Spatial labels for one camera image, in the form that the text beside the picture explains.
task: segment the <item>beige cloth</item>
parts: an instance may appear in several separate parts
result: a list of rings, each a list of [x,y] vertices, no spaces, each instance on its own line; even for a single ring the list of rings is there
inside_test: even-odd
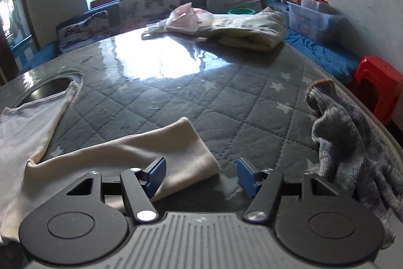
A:
[[[54,130],[79,90],[71,82],[59,94],[5,108],[0,116],[0,245],[7,243],[1,229],[17,197],[28,163],[38,163],[45,154]]]
[[[213,26],[201,27],[196,35],[219,38],[225,46],[270,51],[284,40],[287,31],[284,14],[267,7],[254,15],[232,15]]]
[[[164,156],[166,177],[152,201],[207,179],[220,171],[218,162],[188,118],[139,135],[131,135],[64,154],[43,163],[28,160],[21,190],[3,220],[3,243],[19,241],[22,220],[38,206],[89,171],[119,176],[132,167],[146,168]]]

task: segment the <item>blue sofa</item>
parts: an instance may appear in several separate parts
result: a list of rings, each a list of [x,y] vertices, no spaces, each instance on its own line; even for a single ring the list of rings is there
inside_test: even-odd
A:
[[[188,2],[192,2],[195,8],[206,8],[206,0],[179,0],[180,4],[186,4]],[[120,33],[120,13],[119,13],[119,1],[111,2],[102,6],[98,6],[96,8],[92,8],[89,11],[86,11],[74,18],[68,19],[64,22],[59,23],[56,26],[56,33],[61,28],[66,26],[70,26],[72,24],[76,24],[92,14],[95,14],[100,11],[108,11],[108,19],[109,19],[109,26],[111,31],[111,36],[118,35]],[[51,43],[47,44],[44,48],[42,48],[35,56],[29,60],[20,70],[19,75],[23,74],[55,57],[61,55],[60,50],[58,49],[57,41],[52,41]]]

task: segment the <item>white star pattern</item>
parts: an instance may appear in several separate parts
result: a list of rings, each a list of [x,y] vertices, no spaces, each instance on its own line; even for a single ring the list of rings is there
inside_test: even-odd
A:
[[[278,105],[276,106],[279,110],[282,110],[284,112],[284,114],[288,114],[289,110],[292,110],[292,108],[290,108],[287,105],[281,104],[281,103],[277,103]]]
[[[306,159],[307,168],[305,171],[313,171],[316,174],[319,174],[320,164],[319,163],[312,163],[309,159]]]
[[[280,72],[280,74],[281,74],[281,77],[287,81],[291,79],[291,75],[289,73]]]
[[[204,82],[204,89],[208,92],[211,89],[217,88],[217,85],[214,82],[203,81]]]
[[[59,156],[59,155],[61,155],[61,154],[63,154],[63,150],[60,148],[60,146],[58,146],[58,147],[50,154],[50,156],[51,156],[52,158],[55,158],[55,157],[57,157],[57,156]]]
[[[119,88],[119,91],[127,90],[128,89],[128,83],[123,85],[122,87]]]
[[[302,82],[305,82],[307,85],[313,84],[314,82],[312,81],[312,79],[307,78],[307,77],[303,77],[302,78]]]
[[[272,85],[270,86],[270,88],[273,88],[273,89],[277,90],[278,92],[282,89],[285,89],[282,84],[275,83],[275,82],[272,82]]]
[[[203,216],[196,219],[196,221],[197,221],[197,222],[200,222],[200,223],[203,223],[203,222],[205,222],[206,220],[207,220],[207,218],[206,218],[206,217],[203,217]]]

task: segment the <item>folded blanket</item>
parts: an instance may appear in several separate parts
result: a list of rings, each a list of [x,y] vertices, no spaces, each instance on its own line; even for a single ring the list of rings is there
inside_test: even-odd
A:
[[[394,241],[388,209],[403,222],[403,176],[389,148],[368,124],[361,109],[337,95],[333,80],[315,82],[306,103],[319,118],[312,138],[319,142],[319,175],[372,211],[385,229],[383,248]]]
[[[286,18],[267,7],[248,17],[233,15],[217,25],[201,27],[196,35],[218,38],[225,46],[270,51],[287,35]]]
[[[115,177],[132,167],[146,168],[161,156],[166,159],[166,176],[152,201],[220,171],[218,162],[188,118],[181,118],[161,129],[83,148],[39,164],[27,159],[21,189],[1,222],[3,243],[18,242],[22,220],[87,172],[96,170],[102,176]]]

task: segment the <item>ribbed gray panel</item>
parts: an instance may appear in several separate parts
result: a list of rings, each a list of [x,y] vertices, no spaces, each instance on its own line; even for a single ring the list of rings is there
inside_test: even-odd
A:
[[[45,266],[31,264],[29,269]],[[265,226],[234,213],[167,213],[161,222],[136,228],[109,259],[82,269],[308,269],[289,255]],[[356,269],[374,269],[366,263]]]

